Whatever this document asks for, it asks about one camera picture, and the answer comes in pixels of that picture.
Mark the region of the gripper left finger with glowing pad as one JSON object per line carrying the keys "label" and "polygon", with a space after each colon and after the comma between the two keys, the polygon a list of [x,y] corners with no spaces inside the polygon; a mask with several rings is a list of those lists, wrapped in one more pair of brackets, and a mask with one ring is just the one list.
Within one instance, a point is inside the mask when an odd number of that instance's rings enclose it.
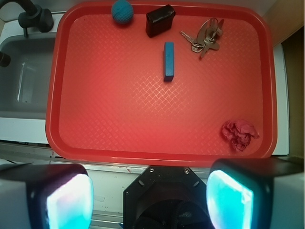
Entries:
{"label": "gripper left finger with glowing pad", "polygon": [[93,183],[80,164],[2,164],[2,229],[88,229]]}

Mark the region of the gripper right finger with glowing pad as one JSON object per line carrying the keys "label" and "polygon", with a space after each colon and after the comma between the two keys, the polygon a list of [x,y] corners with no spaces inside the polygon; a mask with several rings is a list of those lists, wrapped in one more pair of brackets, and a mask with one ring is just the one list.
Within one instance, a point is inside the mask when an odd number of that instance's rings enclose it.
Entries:
{"label": "gripper right finger with glowing pad", "polygon": [[219,159],[210,170],[206,200],[216,229],[303,229],[304,160]]}

